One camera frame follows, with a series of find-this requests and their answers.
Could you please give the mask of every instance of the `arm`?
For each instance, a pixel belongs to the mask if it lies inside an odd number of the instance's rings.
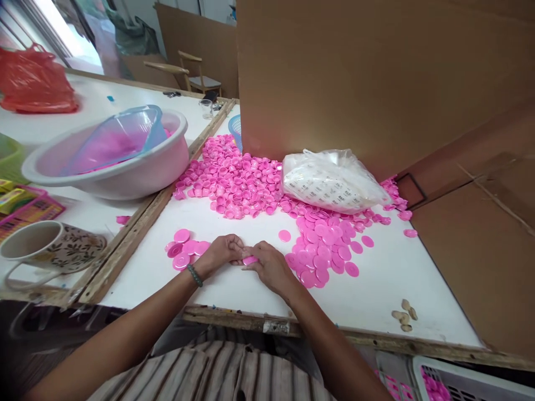
[[[236,235],[217,237],[193,264],[195,271],[204,281],[227,262],[240,264],[243,246]],[[196,290],[191,273],[182,271],[79,347],[24,400],[86,400],[107,380],[140,363]]]
[[[391,401],[388,391],[357,349],[294,276],[284,256],[264,241],[246,250],[258,258],[259,263],[245,270],[255,270],[260,280],[292,309],[310,342],[330,393],[339,401]]]

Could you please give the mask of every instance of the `floral mug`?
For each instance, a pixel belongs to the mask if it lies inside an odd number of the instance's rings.
[[[4,278],[11,290],[35,288],[61,274],[87,268],[106,246],[106,238],[57,221],[42,221],[15,231],[0,244],[0,257],[17,262]],[[9,276],[22,263],[50,271],[36,283],[13,286]]]

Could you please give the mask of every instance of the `white plastic bag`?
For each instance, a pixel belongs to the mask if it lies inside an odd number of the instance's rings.
[[[392,202],[388,193],[350,149],[287,155],[283,160],[284,193],[313,206],[355,214]]]

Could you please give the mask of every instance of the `blue plastic basket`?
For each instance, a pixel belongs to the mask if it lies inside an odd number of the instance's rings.
[[[162,109],[156,105],[134,107],[101,123],[87,138],[63,176],[83,174],[124,162],[158,146],[167,139]]]
[[[234,137],[234,142],[236,142],[236,146],[240,152],[243,152],[244,146],[241,144],[241,114],[230,119],[228,122],[228,130]]]

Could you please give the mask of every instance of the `bracelet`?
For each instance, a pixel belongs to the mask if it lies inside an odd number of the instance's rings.
[[[197,283],[197,285],[199,287],[202,287],[202,280],[201,278],[199,277],[199,275],[197,274],[197,272],[195,271],[195,269],[193,268],[193,266],[191,264],[188,263],[188,270],[189,272],[191,273],[191,275],[193,276],[193,279],[195,280],[195,282]]]

